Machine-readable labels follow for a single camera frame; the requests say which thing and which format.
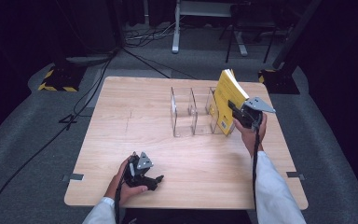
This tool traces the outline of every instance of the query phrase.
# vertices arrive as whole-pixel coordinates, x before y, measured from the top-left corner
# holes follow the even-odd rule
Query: black cable
[[[127,160],[127,164],[126,164],[126,167],[124,168],[124,171],[123,171],[123,174],[121,174],[121,178],[120,180],[118,181],[118,185],[117,185],[117,189],[116,189],[116,193],[115,193],[115,218],[116,218],[116,223],[118,224],[119,221],[120,221],[120,199],[121,199],[121,187],[123,186],[124,184],[124,175],[126,174],[127,172],[127,168],[129,166],[129,162],[130,162],[131,159],[128,159]]]
[[[252,185],[253,185],[253,192],[254,192],[254,201],[255,201],[255,180],[257,178],[256,174],[256,168],[257,168],[257,159],[258,159],[258,147],[260,145],[260,134],[259,134],[259,128],[255,128],[255,150],[254,150],[254,163],[253,163],[253,171],[252,171]]]
[[[116,55],[117,55],[117,50],[118,49],[114,49],[113,50],[113,53],[112,53],[112,55],[110,56],[110,57],[115,57]],[[77,113],[76,112],[76,107],[77,107],[77,105],[80,103],[80,101],[84,98],[84,97],[86,97],[91,91],[92,91],[92,89],[95,87],[95,85],[97,85],[97,83],[99,83],[98,85],[100,85],[100,83],[101,83],[101,80],[103,79],[103,74],[104,74],[104,71],[103,71],[103,67],[102,67],[102,69],[101,69],[101,74],[100,74],[100,76],[98,77],[98,79],[96,80],[96,82],[94,82],[93,84],[92,84],[92,86],[91,86],[91,88],[89,88],[89,90],[76,102],[76,104],[75,104],[75,106],[74,106],[74,113],[75,114],[79,114],[78,116],[79,117],[91,117],[91,116],[83,116],[83,115],[80,115],[80,113]]]
[[[155,31],[152,34],[141,37],[138,44],[131,44],[131,43],[128,43],[128,41],[126,41],[126,47],[129,47],[129,48],[144,47],[144,46],[148,45],[149,43],[151,43],[152,41],[163,39],[163,38],[167,37],[168,35],[173,35],[173,33],[166,34],[166,35],[159,35]]]
[[[124,52],[130,54],[130,56],[132,56],[132,57],[138,59],[138,60],[141,61],[142,63],[144,63],[144,64],[146,64],[147,66],[151,67],[151,68],[152,68],[153,70],[155,70],[156,72],[162,74],[162,75],[165,76],[166,78],[170,78],[170,77],[168,77],[167,75],[165,75],[165,74],[163,74],[162,72],[160,72],[157,68],[153,67],[153,66],[150,65],[149,63],[147,63],[147,62],[145,62],[144,60],[142,60],[142,59],[141,59],[140,57],[138,57],[137,55],[135,55],[135,54],[133,54],[133,53],[127,51],[127,50],[124,49],[124,48],[122,48],[122,49],[124,50]]]
[[[141,45],[141,43],[142,43],[143,41],[145,41],[148,37],[150,37],[151,35],[153,35],[153,34],[156,32],[156,31],[153,31],[152,34],[148,34],[149,31],[150,31],[150,29],[147,29],[147,30],[146,30],[143,34],[141,34],[141,35],[139,34],[139,32],[136,32],[137,35],[132,35],[131,37],[126,38],[126,46],[127,46],[127,47],[128,47],[128,46],[137,47],[137,46]],[[132,39],[132,40],[134,40],[134,39],[139,39],[139,43],[138,43],[138,44],[130,44],[130,43],[127,42],[129,39]]]
[[[183,75],[186,75],[186,76],[188,76],[188,77],[191,77],[191,78],[193,78],[193,79],[198,80],[198,78],[196,78],[196,77],[193,77],[193,76],[191,76],[191,75],[189,75],[189,74],[187,74],[187,73],[184,73],[184,72],[182,72],[182,71],[179,71],[179,70],[177,70],[177,69],[175,69],[175,68],[169,67],[169,66],[167,66],[167,65],[165,65],[165,64],[158,63],[158,62],[153,61],[153,60],[150,60],[150,59],[146,59],[145,57],[140,56],[140,55],[136,55],[136,56],[138,56],[138,57],[140,57],[140,58],[142,58],[142,59],[144,59],[144,60],[147,60],[147,61],[149,61],[149,62],[156,63],[156,64],[161,65],[161,66],[164,66],[164,67],[166,67],[166,68],[170,68],[170,69],[172,69],[172,70],[175,71],[175,72],[178,72],[178,73],[180,73],[180,74],[183,74]]]
[[[153,60],[150,60],[150,59],[146,59],[146,58],[143,57],[143,56],[139,56],[139,55],[133,54],[133,53],[129,52],[128,50],[124,49],[124,48],[122,48],[122,49],[124,50],[124,52],[130,54],[130,56],[132,56],[132,57],[138,59],[139,61],[141,61],[142,63],[144,63],[144,64],[146,64],[147,66],[151,67],[153,70],[155,70],[155,71],[157,71],[158,73],[162,74],[162,75],[165,76],[166,78],[170,78],[170,77],[168,77],[167,75],[163,74],[163,73],[160,72],[157,68],[155,68],[154,66],[152,66],[150,63],[145,62],[144,60],[147,60],[147,61],[150,61],[150,62],[159,64],[159,65],[161,65],[161,66],[170,68],[170,69],[172,69],[172,70],[174,70],[174,71],[176,71],[176,72],[179,72],[179,73],[181,73],[181,74],[184,74],[184,75],[186,75],[186,76],[188,76],[188,77],[192,77],[192,78],[194,78],[194,79],[197,79],[196,77],[193,77],[193,76],[191,76],[191,75],[189,75],[189,74],[186,74],[186,73],[184,73],[184,72],[181,72],[181,71],[179,71],[179,70],[177,70],[177,69],[171,68],[171,67],[169,67],[169,66],[167,66],[167,65],[164,65],[164,64],[162,64],[162,63],[158,63],[158,62],[153,61]]]
[[[103,68],[103,73],[106,71],[107,66],[110,64],[110,62],[112,61],[113,56],[110,57],[109,61],[104,65]],[[79,114],[86,108],[86,106],[90,103],[92,97],[95,95],[96,91],[98,90],[99,85],[101,84],[101,80],[98,82],[97,88],[95,89],[94,93],[92,94],[92,96],[89,98],[89,100],[83,105],[83,107],[80,109],[80,111],[78,113],[75,113],[75,115],[73,117],[71,117],[71,119],[69,120],[69,122],[62,128],[60,129],[46,144],[44,144],[38,151],[36,151],[36,153],[30,158],[28,159],[28,161],[26,161],[8,180],[7,182],[2,186],[2,188],[0,188],[0,195],[1,193],[4,191],[4,189],[6,188],[6,186],[11,182],[11,180],[33,159],[35,158],[37,155],[39,155],[39,153],[41,153],[46,147],[48,147],[64,130],[66,130],[66,128],[72,124],[72,122],[79,116]]]
[[[147,35],[160,35],[160,34],[164,34],[165,31],[167,30],[171,30],[170,29],[171,26],[165,27],[165,28],[155,28],[154,30],[151,29],[139,29],[139,30],[129,30],[126,31],[126,33],[130,34],[127,37],[127,39],[137,39],[137,38],[143,38]]]

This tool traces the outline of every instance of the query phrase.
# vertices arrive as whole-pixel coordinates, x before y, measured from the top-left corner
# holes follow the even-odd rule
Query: yellow book
[[[228,100],[234,103],[237,108],[241,108],[242,104],[249,99],[249,96],[237,82],[234,72],[230,69],[222,71],[213,96],[219,111],[217,125],[225,135],[228,135],[235,127],[232,110],[228,107]]]

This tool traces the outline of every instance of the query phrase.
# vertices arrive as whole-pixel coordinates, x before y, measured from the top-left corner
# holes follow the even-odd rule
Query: human hand
[[[264,139],[264,135],[266,135],[266,129],[267,129],[266,124],[267,124],[267,115],[263,113],[263,120],[261,121],[260,129],[259,129],[260,144],[258,146],[258,151],[263,151],[263,146],[261,145],[261,142]],[[237,119],[234,119],[234,125],[238,129],[238,131],[240,131],[242,142],[245,144],[251,157],[253,157],[255,151],[255,132],[253,132],[252,129],[242,127],[240,121]]]
[[[129,159],[130,157],[128,157],[126,160],[124,160],[121,163],[120,168],[118,169],[117,174],[113,176],[112,181],[110,182],[109,187],[107,188],[106,193],[104,194],[104,197],[108,197],[115,200],[116,189],[120,182],[120,178],[122,177],[124,170],[126,169]],[[124,204],[130,197],[145,191],[147,191],[147,186],[138,186],[138,187],[130,188],[126,183],[123,183],[121,186],[121,193],[120,193],[120,205]]]

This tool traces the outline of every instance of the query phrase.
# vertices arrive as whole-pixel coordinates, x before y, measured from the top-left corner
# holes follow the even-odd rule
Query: lab coat sleeve
[[[306,223],[284,179],[264,151],[257,153],[255,197],[257,219],[265,223]]]
[[[116,224],[115,220],[115,201],[111,198],[103,197],[95,205],[91,212],[84,219],[83,224],[90,223],[109,223]]]

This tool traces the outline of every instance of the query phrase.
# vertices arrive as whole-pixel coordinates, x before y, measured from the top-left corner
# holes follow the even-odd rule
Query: wooden table
[[[217,81],[108,77],[89,124],[74,174],[65,194],[68,205],[95,205],[119,165],[133,151],[154,163],[146,176],[164,175],[155,191],[131,198],[125,207],[253,209],[251,158],[240,133],[173,137],[171,87],[215,87]],[[240,83],[250,97],[271,105],[260,83]],[[308,201],[275,114],[268,114],[263,147],[286,180],[300,209]]]

